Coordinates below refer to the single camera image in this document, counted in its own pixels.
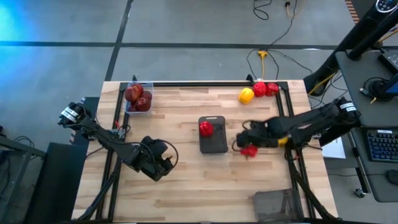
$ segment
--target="black desk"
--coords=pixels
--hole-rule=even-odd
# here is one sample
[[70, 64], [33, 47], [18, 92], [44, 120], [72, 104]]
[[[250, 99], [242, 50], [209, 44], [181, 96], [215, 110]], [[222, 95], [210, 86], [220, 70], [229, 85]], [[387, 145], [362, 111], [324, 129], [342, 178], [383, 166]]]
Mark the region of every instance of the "black desk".
[[[396, 119], [398, 100], [393, 99], [390, 102], [376, 101], [370, 104], [370, 99], [359, 92], [359, 89], [368, 78], [383, 77], [389, 79], [392, 76], [377, 59], [379, 55], [379, 52], [366, 52], [361, 60], [352, 61], [345, 52], [338, 52], [336, 58], [351, 99], [357, 110], [362, 113], [362, 126], [369, 128], [395, 127], [398, 129], [398, 119]], [[398, 164], [371, 162], [368, 159], [361, 128], [351, 130], [351, 135], [366, 174], [384, 174], [390, 169], [398, 170]], [[374, 198], [378, 202], [398, 202], [398, 185], [391, 184], [386, 177], [380, 175], [370, 175], [366, 179], [368, 179]]]

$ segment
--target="white paper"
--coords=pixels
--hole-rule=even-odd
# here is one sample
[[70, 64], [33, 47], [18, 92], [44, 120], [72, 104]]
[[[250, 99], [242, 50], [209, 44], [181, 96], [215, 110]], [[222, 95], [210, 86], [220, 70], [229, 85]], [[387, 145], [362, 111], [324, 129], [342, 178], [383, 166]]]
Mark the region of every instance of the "white paper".
[[323, 157], [327, 158], [337, 158], [337, 159], [345, 159], [346, 154], [344, 153], [343, 143], [341, 142], [341, 138], [335, 139], [331, 143], [322, 147]]

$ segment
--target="clear plastic bin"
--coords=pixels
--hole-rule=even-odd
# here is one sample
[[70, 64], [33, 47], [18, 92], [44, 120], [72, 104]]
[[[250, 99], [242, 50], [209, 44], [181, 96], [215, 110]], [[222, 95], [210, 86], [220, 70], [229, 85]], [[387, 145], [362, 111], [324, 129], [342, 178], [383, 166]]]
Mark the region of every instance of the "clear plastic bin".
[[126, 107], [125, 107], [125, 112], [129, 115], [135, 115], [135, 114], [147, 114], [150, 113], [150, 111], [152, 110], [152, 105], [153, 105], [153, 101], [154, 101], [154, 84], [152, 82], [138, 82], [138, 81], [133, 81], [131, 83], [128, 84], [127, 87], [132, 86], [133, 84], [140, 84], [142, 85], [144, 91], [148, 91], [152, 94], [152, 100], [150, 101], [150, 108], [148, 111], [133, 111], [133, 112], [128, 112], [127, 110], [130, 107], [130, 102], [126, 101]]

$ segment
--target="clear plastic container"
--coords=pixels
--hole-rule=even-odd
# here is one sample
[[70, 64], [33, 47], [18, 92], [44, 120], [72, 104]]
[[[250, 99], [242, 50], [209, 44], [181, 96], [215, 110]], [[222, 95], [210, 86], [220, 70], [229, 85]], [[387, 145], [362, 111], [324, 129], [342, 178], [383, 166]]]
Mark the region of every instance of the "clear plastic container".
[[127, 114], [129, 114], [129, 115], [147, 114], [147, 113], [150, 113], [150, 111], [152, 110], [152, 105], [153, 105], [153, 101], [154, 101], [154, 97], [155, 97], [155, 95], [154, 95], [154, 84], [153, 84], [152, 82], [138, 82], [138, 81], [133, 81], [133, 82], [129, 83], [127, 87], [130, 87], [130, 86], [132, 86], [132, 85], [134, 85], [134, 84], [140, 84], [140, 85], [142, 85], [144, 91], [148, 91], [148, 92], [150, 92], [150, 93], [152, 94], [152, 100], [150, 101], [150, 108], [149, 108], [148, 111], [133, 111], [133, 112], [128, 112], [127, 110], [129, 109], [131, 103], [128, 102], [128, 101], [126, 100], [126, 107], [125, 107], [125, 109], [124, 109], [125, 112], [126, 112]]

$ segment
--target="desk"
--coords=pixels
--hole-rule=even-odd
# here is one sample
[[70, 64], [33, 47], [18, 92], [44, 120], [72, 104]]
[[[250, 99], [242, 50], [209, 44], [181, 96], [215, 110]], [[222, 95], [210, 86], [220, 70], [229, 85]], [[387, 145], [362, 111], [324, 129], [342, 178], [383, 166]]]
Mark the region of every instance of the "desk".
[[[294, 113], [310, 109], [303, 81], [288, 81]], [[102, 127], [111, 129], [119, 82], [105, 82], [97, 117]], [[155, 87], [153, 110], [147, 116], [130, 116], [132, 131], [126, 141], [140, 141], [145, 135], [170, 141], [178, 149], [180, 161], [160, 181], [122, 166], [114, 222], [255, 222], [252, 196], [257, 191], [292, 187], [282, 149], [261, 149], [256, 158], [246, 160], [231, 150], [235, 135], [245, 119], [278, 116], [276, 99], [253, 99], [249, 105], [237, 101], [242, 87]], [[198, 144], [198, 119], [205, 115], [226, 118], [229, 151], [204, 156]], [[318, 146], [317, 141], [311, 144]], [[99, 148], [91, 142], [88, 152]], [[164, 156], [172, 156], [166, 151]], [[322, 152], [303, 150], [310, 188], [319, 201], [337, 216]], [[79, 217], [99, 192], [106, 151], [85, 162], [73, 217]], [[303, 192], [300, 193], [306, 214]], [[109, 196], [105, 209], [108, 209]]]
[[[383, 77], [389, 79], [391, 73], [377, 59], [379, 52], [366, 52], [358, 61], [350, 60], [345, 52], [338, 52], [336, 58], [340, 70], [348, 87], [349, 94], [355, 107], [361, 112], [361, 124], [365, 128], [398, 127], [396, 113], [398, 101], [374, 102], [370, 105], [369, 98], [359, 92], [363, 83], [371, 77]], [[398, 169], [398, 164], [386, 162], [371, 162], [368, 159], [367, 149], [362, 130], [351, 130], [353, 140], [357, 147], [358, 155], [367, 174], [383, 174], [390, 169]], [[398, 185], [393, 185], [383, 176], [368, 176], [374, 198], [378, 202], [398, 202]]]

